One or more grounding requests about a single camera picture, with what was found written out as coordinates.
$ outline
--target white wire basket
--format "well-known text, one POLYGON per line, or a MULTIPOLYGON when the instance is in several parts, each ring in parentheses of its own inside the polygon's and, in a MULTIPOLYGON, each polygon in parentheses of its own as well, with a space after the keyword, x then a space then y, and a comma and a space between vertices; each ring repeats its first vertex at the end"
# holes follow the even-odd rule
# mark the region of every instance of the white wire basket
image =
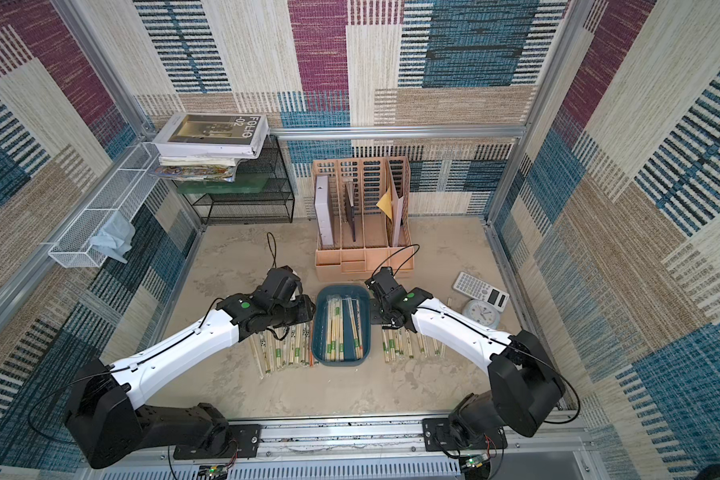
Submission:
POLYGON ((116 211, 129 222, 134 219, 157 183, 157 178, 146 172, 157 165, 158 157, 157 149, 151 144, 137 145, 99 193, 61 234, 48 255, 64 268, 101 266, 106 255, 91 246, 90 238, 99 232, 116 211))

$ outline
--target robotic arm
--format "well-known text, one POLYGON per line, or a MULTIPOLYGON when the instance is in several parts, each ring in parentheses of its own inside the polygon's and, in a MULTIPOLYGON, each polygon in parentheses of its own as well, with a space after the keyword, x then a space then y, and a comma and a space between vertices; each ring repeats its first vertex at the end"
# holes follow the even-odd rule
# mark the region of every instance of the robotic arm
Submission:
POLYGON ((385 328, 406 328, 440 340, 488 374, 490 391, 470 394, 448 416, 460 448, 492 428, 509 426, 531 437, 565 393, 559 373, 530 332, 510 335, 454 312, 420 288, 407 292, 385 266, 365 282, 381 303, 385 328))
POLYGON ((81 368, 65 424, 92 468, 141 448, 183 445, 220 452, 227 420, 213 406, 146 405, 155 392, 208 356, 253 333, 310 321, 315 304, 288 267, 273 268, 253 293, 228 296, 201 320, 160 343, 105 366, 81 368))
MULTIPOLYGON (((460 448, 500 426, 532 436, 565 392, 546 351, 530 333, 512 336, 492 330, 420 288, 409 293, 389 267, 365 283, 381 303, 388 323, 384 328, 431 336, 488 374, 491 391, 470 394, 448 417, 451 437, 460 448)), ((256 332, 310 321, 315 311, 290 268, 270 269, 253 293, 227 297, 203 319, 151 348, 112 365, 95 360, 81 368, 67 401, 65 424, 92 468, 110 466, 148 447, 182 445, 221 452, 228 422, 216 408, 207 403, 153 407, 146 401, 211 354, 256 332)))

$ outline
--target calculator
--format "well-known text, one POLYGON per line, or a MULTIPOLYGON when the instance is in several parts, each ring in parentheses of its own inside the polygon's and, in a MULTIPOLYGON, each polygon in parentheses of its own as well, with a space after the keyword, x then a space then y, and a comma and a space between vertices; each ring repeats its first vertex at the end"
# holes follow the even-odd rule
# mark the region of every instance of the calculator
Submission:
POLYGON ((509 300, 509 293, 466 272, 458 274, 454 282, 454 290, 471 298, 488 302, 499 312, 504 312, 509 300))

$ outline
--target black cable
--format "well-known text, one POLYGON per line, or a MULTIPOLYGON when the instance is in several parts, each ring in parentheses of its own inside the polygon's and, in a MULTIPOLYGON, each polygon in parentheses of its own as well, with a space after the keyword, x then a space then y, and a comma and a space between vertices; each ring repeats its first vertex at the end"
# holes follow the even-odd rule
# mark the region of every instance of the black cable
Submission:
POLYGON ((79 379, 77 379, 77 380, 73 380, 72 382, 67 383, 67 385, 65 385, 65 386, 62 386, 62 387, 59 387, 59 388, 53 390, 51 393, 49 393, 49 394, 46 395, 46 396, 43 396, 43 397, 39 398, 39 399, 34 403, 34 405, 32 405, 32 408, 30 408, 30 409, 29 409, 29 412, 27 413, 27 424, 29 425, 29 428, 30 428, 33 432, 37 433, 39 436, 41 436, 41 437, 43 437, 43 438, 46 438, 46 439, 48 439, 48 440, 51 440, 52 442, 63 443, 63 444, 67 444, 67 445, 77 445, 76 442, 70 442, 69 440, 62 440, 61 438, 56 438, 56 437, 54 437, 54 436, 48 435, 47 433, 41 432, 40 429, 39 429, 38 427, 36 427, 36 425, 32 422, 32 413, 34 412, 34 410, 35 410, 36 408, 38 408, 38 405, 39 405, 43 400, 47 400, 48 398, 51 398, 52 396, 58 395, 59 393, 63 392, 65 389, 71 387, 72 385, 74 385, 74 384, 77 383, 77 382, 82 382, 83 380, 92 379, 92 378, 97 377, 97 376, 109 375, 109 374, 111 374, 111 373, 122 372, 122 371, 124 371, 124 370, 128 370, 128 367, 124 367, 124 368, 118 369, 118 370, 110 370, 110 371, 108 371, 108 372, 101 372, 101 373, 95 373, 95 374, 93 374, 93 375, 84 376, 84 377, 82 377, 82 378, 79 378, 79 379))
POLYGON ((581 398, 579 398, 579 393, 576 391, 576 389, 574 388, 574 386, 568 381, 568 379, 565 378, 562 373, 558 372, 557 369, 555 369, 552 365, 550 365, 549 363, 545 362, 545 361, 542 360, 542 359, 537 358, 536 356, 531 355, 531 354, 528 353, 528 352, 525 352, 525 351, 523 351, 523 350, 520 350, 519 348, 515 348, 515 347, 513 347, 512 345, 509 345, 509 344, 507 344, 507 343, 500 342, 500 341, 498 341, 498 340, 496 340, 496 339, 494 339, 494 338, 490 338, 488 335, 486 335, 485 333, 481 332, 480 330, 476 330, 476 329, 472 328, 470 325, 462 322, 461 320, 459 320, 459 319, 456 318, 455 316, 450 315, 450 314, 448 314, 448 313, 446 313, 446 312, 441 312, 440 310, 435 310, 435 309, 429 308, 429 307, 427 307, 427 306, 419 306, 418 308, 424 309, 424 310, 429 310, 429 311, 435 312, 435 313, 440 313, 440 314, 442 314, 442 315, 445 315, 445 316, 447 316, 447 317, 450 317, 451 319, 456 320, 457 322, 461 323, 461 325, 466 326, 467 328, 469 328, 469 329, 472 330, 473 332, 475 332, 475 333, 477 333, 477 334, 485 337, 485 338, 488 339, 489 341, 496 342, 496 343, 498 343, 499 345, 503 345, 503 346, 509 347, 509 348, 511 348, 512 350, 516 351, 516 352, 522 353, 523 355, 528 356, 528 357, 536 360, 538 363, 541 363, 542 365, 546 366, 549 370, 552 370, 553 372, 555 372, 561 379, 563 379, 564 382, 566 382, 566 383, 568 384, 568 386, 570 387, 570 390, 574 393, 574 396, 576 397, 576 414, 575 414, 574 416, 572 416, 571 418, 568 418, 567 420, 563 420, 562 422, 550 422, 550 421, 548 421, 548 420, 544 420, 544 423, 549 423, 549 424, 552 424, 552 425, 563 425, 563 424, 565 424, 565 423, 571 423, 573 420, 575 420, 576 418, 578 418, 579 414, 581 413, 581 398))
MULTIPOLYGON (((224 299, 223 299, 223 298, 216 298, 216 299, 214 299, 213 303, 211 303, 211 306, 208 307, 208 311, 206 312, 206 315, 202 318, 202 321, 200 322, 200 326, 201 326, 201 327, 202 327, 202 324, 206 321, 206 318, 208 317, 208 314, 211 312, 211 309, 213 308, 213 306, 216 304, 216 302, 217 302, 218 300, 224 300, 224 299)), ((168 345, 166 348, 162 349, 161 351, 159 351, 159 352, 157 352, 157 353, 154 353, 153 355, 148 356, 147 358, 145 358, 145 359, 143 359, 143 360, 139 360, 136 364, 137 364, 137 365, 142 365, 142 364, 144 364, 145 362, 148 362, 149 360, 152 360, 152 359, 155 358, 156 356, 161 355, 161 354, 163 354, 164 352, 167 352, 168 350, 172 349, 172 348, 173 348, 174 346, 176 346, 176 345, 179 345, 179 344, 182 343, 184 340, 190 338, 192 335, 194 335, 194 332, 192 332, 192 333, 190 333, 189 335, 183 337, 183 338, 182 338, 181 340, 179 340, 178 342, 175 342, 175 343, 172 343, 171 345, 168 345)), ((37 433, 39 436, 41 436, 41 437, 43 437, 43 438, 46 438, 47 440, 51 440, 52 442, 63 443, 63 444, 66 444, 66 445, 77 445, 76 442, 70 442, 70 441, 68 441, 68 440, 62 440, 61 438, 56 438, 56 437, 53 437, 53 436, 48 435, 47 433, 41 432, 40 429, 39 429, 38 427, 36 427, 36 425, 32 422, 32 413, 34 413, 35 409, 38 408, 39 404, 40 404, 43 400, 47 400, 48 398, 51 398, 52 396, 56 396, 58 393, 60 393, 60 392, 62 392, 63 390, 71 387, 72 385, 74 385, 74 384, 77 383, 77 382, 82 382, 83 380, 92 379, 92 378, 97 377, 97 376, 108 375, 108 374, 111 374, 111 373, 124 372, 125 370, 128 370, 129 368, 130 368, 129 366, 126 366, 126 367, 123 367, 123 368, 117 369, 117 370, 109 370, 108 372, 100 372, 100 373, 95 373, 95 374, 93 374, 93 375, 88 375, 88 376, 85 376, 85 377, 83 377, 83 378, 80 378, 80 379, 74 380, 74 381, 72 381, 72 382, 69 382, 69 383, 67 383, 67 385, 64 385, 64 386, 62 386, 62 387, 59 387, 58 389, 53 390, 53 391, 52 391, 51 393, 49 393, 48 395, 39 398, 39 399, 34 403, 34 405, 32 405, 32 408, 30 408, 29 413, 27 414, 27 424, 29 425, 29 428, 30 428, 33 432, 37 433)))
POLYGON ((277 268, 277 240, 272 232, 266 233, 266 244, 269 247, 269 253, 272 254, 272 268, 277 268), (272 251, 272 244, 269 243, 269 237, 272 237, 272 243, 275 244, 275 251, 272 251))
POLYGON ((170 461, 170 446, 168 446, 168 455, 167 455, 167 457, 168 457, 168 468, 170 468, 170 474, 173 475, 173 480, 179 480, 179 479, 176 477, 176 472, 173 471, 173 464, 172 464, 171 461, 170 461))
POLYGON ((266 329, 272 334, 272 336, 275 337, 275 340, 277 340, 278 342, 281 342, 281 341, 285 340, 286 337, 288 336, 288 329, 290 329, 290 328, 291 328, 290 326, 286 327, 286 332, 282 334, 281 338, 278 338, 277 333, 275 333, 275 331, 272 330, 271 328, 267 327, 266 329))
MULTIPOLYGON (((499 440, 501 440, 501 437, 504 435, 504 429, 502 427, 499 427, 499 440)), ((499 466, 496 467, 496 471, 493 470, 493 465, 490 463, 490 460, 488 460, 488 464, 491 466, 490 469, 490 476, 488 477, 488 480, 491 480, 493 477, 495 477, 499 473, 499 469, 501 469, 501 464, 504 463, 504 441, 501 442, 501 458, 499 459, 499 466)))
POLYGON ((219 300, 224 300, 224 299, 221 297, 216 297, 215 299, 213 299, 213 302, 211 302, 211 306, 208 307, 208 310, 206 310, 206 314, 204 315, 204 317, 202 318, 202 321, 200 322, 200 326, 197 328, 202 328, 202 324, 206 322, 206 318, 208 318, 208 314, 211 313, 211 309, 214 307, 216 302, 218 302, 219 300))
POLYGON ((443 448, 443 446, 440 445, 440 440, 438 440, 437 434, 434 434, 432 436, 432 440, 434 441, 434 444, 436 446, 438 446, 438 448, 440 448, 442 453, 444 453, 445 456, 447 456, 448 458, 452 458, 453 460, 459 460, 459 457, 461 457, 461 450, 459 450, 458 448, 456 448, 456 452, 458 453, 458 455, 454 455, 454 454, 450 453, 448 450, 446 450, 445 448, 443 448))
POLYGON ((417 253, 418 253, 418 250, 419 250, 420 248, 422 248, 422 246, 419 245, 419 244, 414 244, 414 245, 416 245, 416 250, 413 251, 413 253, 411 254, 411 256, 409 256, 408 258, 405 259, 405 262, 403 262, 402 264, 400 264, 400 266, 398 267, 397 270, 394 271, 394 273, 392 274, 392 276, 397 275, 398 272, 400 271, 400 269, 403 268, 403 265, 404 265, 404 264, 407 264, 408 261, 409 261, 411 258, 413 258, 413 255, 417 254, 417 253))
MULTIPOLYGON (((415 246, 415 247, 416 247, 416 251, 413 252, 413 254, 412 254, 405 262, 409 261, 409 260, 413 257, 413 255, 415 255, 416 252, 418 252, 418 249, 422 248, 422 246, 419 245, 419 244, 410 244, 410 245, 406 245, 406 246, 400 247, 400 248, 397 249, 392 255, 390 255, 390 256, 388 256, 387 258, 385 258, 384 260, 382 260, 382 262, 381 262, 380 264, 378 264, 378 266, 377 266, 376 268, 374 268, 374 271, 373 271, 373 274, 371 275, 371 278, 373 278, 373 276, 376 274, 376 271, 377 271, 378 269, 382 268, 382 265, 384 265, 384 262, 386 262, 387 260, 391 259, 391 258, 394 257, 395 255, 399 254, 400 252, 402 252, 402 251, 405 250, 406 248, 411 248, 412 246, 415 246)), ((398 270, 395 271, 393 275, 397 275, 398 271, 400 271, 400 267, 402 267, 402 266, 405 264, 405 262, 403 262, 402 264, 400 264, 400 266, 398 267, 398 270)))

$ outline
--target stacked books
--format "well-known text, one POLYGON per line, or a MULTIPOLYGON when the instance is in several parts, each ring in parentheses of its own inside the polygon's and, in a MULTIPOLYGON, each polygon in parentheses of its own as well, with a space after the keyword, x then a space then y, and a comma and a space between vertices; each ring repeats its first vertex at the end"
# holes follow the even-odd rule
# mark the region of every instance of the stacked books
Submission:
POLYGON ((268 134, 263 115, 174 114, 154 139, 160 166, 150 175, 233 182, 240 162, 259 157, 268 134))

